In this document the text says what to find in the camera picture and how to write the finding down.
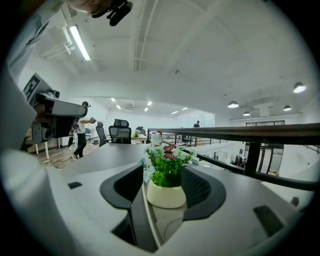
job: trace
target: wooden floor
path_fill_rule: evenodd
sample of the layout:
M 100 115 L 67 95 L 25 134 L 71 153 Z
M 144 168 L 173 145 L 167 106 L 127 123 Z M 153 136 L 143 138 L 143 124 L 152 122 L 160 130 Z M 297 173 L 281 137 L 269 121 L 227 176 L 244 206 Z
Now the wooden floor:
M 83 150 L 83 157 L 85 158 L 91 152 L 97 150 L 99 145 L 92 145 L 87 143 L 86 147 Z M 71 164 L 75 160 L 71 158 L 70 149 L 65 148 L 56 148 L 49 151 L 49 160 L 46 158 L 46 152 L 41 152 L 38 155 L 38 159 L 46 166 L 54 166 L 60 170 L 63 170 L 67 165 Z

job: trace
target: white ceiling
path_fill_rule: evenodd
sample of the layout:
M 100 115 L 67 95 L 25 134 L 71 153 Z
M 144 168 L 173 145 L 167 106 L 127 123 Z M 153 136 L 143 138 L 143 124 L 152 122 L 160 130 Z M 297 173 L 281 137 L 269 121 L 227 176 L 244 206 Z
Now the white ceiling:
M 267 102 L 274 105 L 269 110 L 271 116 L 283 114 L 288 104 L 292 113 L 298 113 L 318 92 L 319 71 L 309 50 L 271 1 L 131 1 L 132 12 L 116 27 L 110 27 L 105 17 L 93 19 L 81 12 L 71 18 L 64 6 L 64 15 L 57 15 L 50 26 L 59 28 L 64 19 L 68 27 L 78 25 L 92 60 L 83 60 L 73 42 L 75 50 L 70 55 L 60 54 L 48 61 L 75 77 L 108 70 L 120 70 L 124 76 L 130 71 L 170 77 L 178 69 L 177 76 L 189 80 L 199 92 L 219 99 L 221 108 L 237 101 L 241 108 L 227 110 L 233 119 L 241 118 L 244 111 L 258 117 L 259 111 L 252 110 L 254 105 Z M 53 41 L 55 35 L 48 33 L 40 53 L 52 47 Z M 306 84 L 307 90 L 293 94 L 296 82 Z M 145 91 L 152 84 L 150 81 Z M 180 93 L 187 97 L 188 88 Z M 124 91 L 122 98 L 130 96 Z M 202 107 L 201 97 L 193 98 L 198 109 L 219 112 L 210 102 Z
M 184 114 L 191 113 L 194 111 L 192 108 L 187 108 L 187 106 L 179 106 L 174 104 L 164 104 L 158 102 L 152 102 L 148 105 L 148 101 L 142 100 L 130 100 L 130 99 L 119 99 L 116 98 L 113 102 L 110 98 L 105 97 L 95 97 L 94 100 L 112 111 L 125 111 L 135 114 L 152 115 L 152 116 L 163 116 L 163 117 L 179 117 Z

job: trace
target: ceiling light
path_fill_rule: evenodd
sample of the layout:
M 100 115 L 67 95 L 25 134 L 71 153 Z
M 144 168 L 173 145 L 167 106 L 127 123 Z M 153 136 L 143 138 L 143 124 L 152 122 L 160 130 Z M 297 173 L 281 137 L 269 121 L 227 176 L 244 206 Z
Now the ceiling light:
M 84 43 L 83 43 L 82 40 L 81 40 L 78 27 L 77 27 L 77 26 L 72 26 L 72 27 L 70 27 L 70 31 L 71 31 L 71 34 L 73 35 L 73 38 L 74 38 L 76 44 L 77 44 L 78 47 L 79 47 L 79 49 L 80 49 L 80 51 L 81 51 L 84 59 L 85 59 L 86 61 L 90 61 L 91 58 L 90 58 L 90 56 L 89 56 L 89 54 L 88 54 L 88 52 L 87 52 L 87 50 L 86 50 L 86 48 L 85 48 Z
M 290 111 L 291 107 L 289 105 L 285 105 L 283 111 Z
M 236 101 L 231 101 L 228 105 L 229 109 L 235 109 L 237 107 L 239 107 L 239 104 Z
M 294 89 L 293 89 L 293 92 L 295 94 L 298 94 L 298 93 L 301 93 L 303 92 L 307 87 L 302 83 L 302 82 L 297 82 L 295 85 L 294 85 Z

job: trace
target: potted plant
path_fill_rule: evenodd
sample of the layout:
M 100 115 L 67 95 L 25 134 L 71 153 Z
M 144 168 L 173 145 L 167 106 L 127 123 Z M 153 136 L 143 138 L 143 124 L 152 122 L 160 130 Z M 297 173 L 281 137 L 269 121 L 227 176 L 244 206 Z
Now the potted plant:
M 176 149 L 175 145 L 148 148 L 146 153 L 151 166 L 144 160 L 144 182 L 149 182 L 147 200 L 150 204 L 161 208 L 178 208 L 186 202 L 186 195 L 181 187 L 181 169 L 184 164 L 199 164 L 194 157 L 197 154 L 190 151 L 183 154 L 183 147 Z

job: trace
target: black pants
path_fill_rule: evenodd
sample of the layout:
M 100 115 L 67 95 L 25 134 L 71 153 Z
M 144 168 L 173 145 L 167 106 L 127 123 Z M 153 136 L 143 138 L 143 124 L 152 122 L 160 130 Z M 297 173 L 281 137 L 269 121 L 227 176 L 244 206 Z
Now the black pants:
M 78 133 L 78 147 L 77 149 L 74 151 L 74 154 L 77 156 L 79 155 L 79 157 L 83 157 L 83 152 L 84 152 L 84 148 L 87 145 L 87 140 L 86 140 L 86 134 L 85 133 Z

